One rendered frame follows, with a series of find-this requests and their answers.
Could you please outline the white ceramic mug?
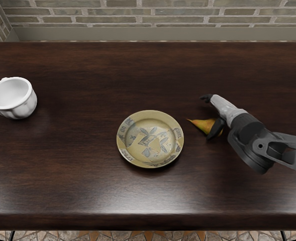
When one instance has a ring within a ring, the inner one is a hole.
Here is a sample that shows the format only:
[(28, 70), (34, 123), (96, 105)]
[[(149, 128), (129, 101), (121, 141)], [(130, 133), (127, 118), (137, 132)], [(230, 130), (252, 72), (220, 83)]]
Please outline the white ceramic mug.
[(0, 80), (0, 115), (9, 119), (29, 117), (37, 106), (37, 96), (25, 78), (5, 77)]

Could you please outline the patterned beige ceramic plate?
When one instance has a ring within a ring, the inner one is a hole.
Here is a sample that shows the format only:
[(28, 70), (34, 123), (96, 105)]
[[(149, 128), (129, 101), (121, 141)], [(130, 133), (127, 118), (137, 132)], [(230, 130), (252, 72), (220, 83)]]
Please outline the patterned beige ceramic plate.
[(143, 110), (127, 117), (117, 132), (117, 147), (131, 164), (159, 168), (170, 164), (182, 151), (183, 130), (170, 115)]

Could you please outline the yellow-green pear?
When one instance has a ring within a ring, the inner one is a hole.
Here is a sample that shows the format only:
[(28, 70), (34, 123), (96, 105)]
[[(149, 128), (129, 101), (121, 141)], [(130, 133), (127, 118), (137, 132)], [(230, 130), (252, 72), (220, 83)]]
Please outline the yellow-green pear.
[(203, 131), (207, 135), (207, 140), (220, 136), (225, 125), (225, 121), (221, 118), (187, 120)]

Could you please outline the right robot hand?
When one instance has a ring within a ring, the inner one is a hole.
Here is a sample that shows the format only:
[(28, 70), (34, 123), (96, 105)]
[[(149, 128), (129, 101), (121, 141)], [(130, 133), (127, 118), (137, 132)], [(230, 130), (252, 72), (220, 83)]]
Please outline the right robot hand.
[(207, 141), (217, 137), (225, 124), (231, 128), (234, 118), (247, 113), (244, 109), (237, 108), (235, 105), (217, 94), (206, 94), (201, 96), (200, 99), (204, 100), (205, 103), (211, 103), (217, 109), (220, 116), (215, 120), (214, 125), (211, 127), (211, 130), (206, 137)]

